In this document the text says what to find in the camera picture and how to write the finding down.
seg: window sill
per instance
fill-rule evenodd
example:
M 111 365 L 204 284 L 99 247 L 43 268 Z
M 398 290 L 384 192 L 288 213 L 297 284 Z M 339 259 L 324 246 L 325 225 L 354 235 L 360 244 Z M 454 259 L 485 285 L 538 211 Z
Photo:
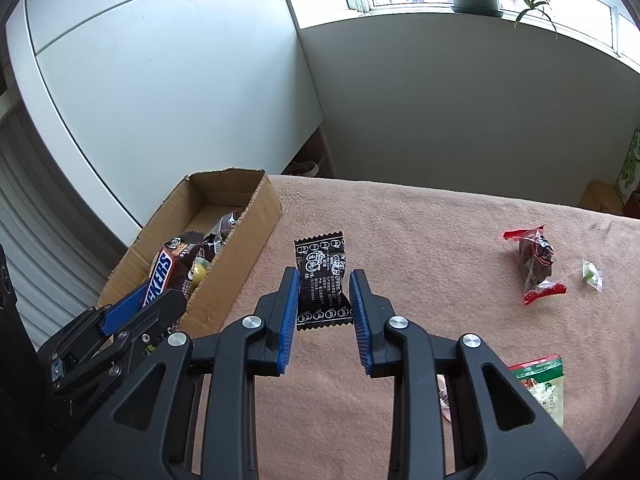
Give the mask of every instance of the window sill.
M 325 23 L 333 23 L 340 22 L 342 20 L 351 20 L 353 18 L 364 18 L 366 16 L 378 16 L 381 14 L 407 14 L 410 12 L 438 12 L 443 14 L 453 14 L 453 10 L 451 7 L 446 4 L 442 5 L 398 5 L 398 6 L 386 6 L 384 8 L 375 9 L 369 12 L 358 12 L 357 10 L 334 10 L 327 12 L 316 12 L 305 14 L 305 16 L 298 17 L 298 25 L 300 28 L 309 28 L 315 27 L 317 25 L 323 25 Z M 503 11 L 502 20 L 508 20 L 510 22 L 515 22 L 517 13 L 511 10 Z M 521 23 L 526 23 L 527 25 L 532 25 L 533 27 L 545 28 L 553 32 L 553 27 L 551 23 L 547 20 L 537 18 L 535 16 L 525 16 L 522 19 Z M 634 62 L 630 58 L 626 56 L 619 56 L 613 48 L 609 45 L 602 43 L 590 36 L 587 36 L 577 30 L 574 30 L 569 27 L 565 27 L 564 25 L 556 25 L 558 28 L 558 34 L 562 36 L 567 36 L 569 38 L 573 38 L 574 40 L 580 41 L 581 43 L 588 44 L 593 48 L 597 48 L 599 51 L 608 54 L 609 56 L 617 59 L 619 62 L 627 65 L 629 68 L 634 70 L 635 72 L 640 73 L 640 64 Z

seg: pink fabric surface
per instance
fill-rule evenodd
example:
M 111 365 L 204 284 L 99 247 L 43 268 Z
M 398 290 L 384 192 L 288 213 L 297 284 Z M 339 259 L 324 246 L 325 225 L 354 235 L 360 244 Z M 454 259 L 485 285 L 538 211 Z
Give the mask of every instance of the pink fabric surface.
M 508 365 L 561 354 L 564 431 L 588 464 L 604 450 L 640 395 L 640 221 L 443 190 L 271 178 L 283 215 L 227 323 L 277 289 L 295 265 L 294 240 L 342 230 L 347 273 L 365 269 L 373 293 L 428 332 L 475 332 Z M 524 307 L 502 232 L 540 224 L 556 250 L 552 279 L 568 292 Z M 602 270 L 602 293 L 582 283 L 583 258 Z M 296 332 L 286 374 L 257 378 L 256 403 L 262 480 L 386 478 L 392 380 L 364 374 L 353 326 Z M 447 446 L 449 471 L 451 455 Z

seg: silver screw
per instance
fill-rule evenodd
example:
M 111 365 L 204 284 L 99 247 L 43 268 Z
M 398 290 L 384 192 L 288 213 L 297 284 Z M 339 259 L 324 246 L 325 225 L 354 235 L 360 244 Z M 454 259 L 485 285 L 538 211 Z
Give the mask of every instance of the silver screw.
M 465 334 L 462 336 L 462 342 L 469 348 L 478 348 L 482 340 L 476 334 Z
M 262 320 L 258 316 L 247 316 L 242 320 L 245 328 L 258 328 L 261 324 Z
M 171 346 L 182 346 L 187 342 L 187 336 L 183 332 L 176 332 L 171 334 L 166 341 Z
M 393 328 L 406 328 L 409 325 L 409 322 L 402 316 L 393 316 L 389 318 L 389 325 Z

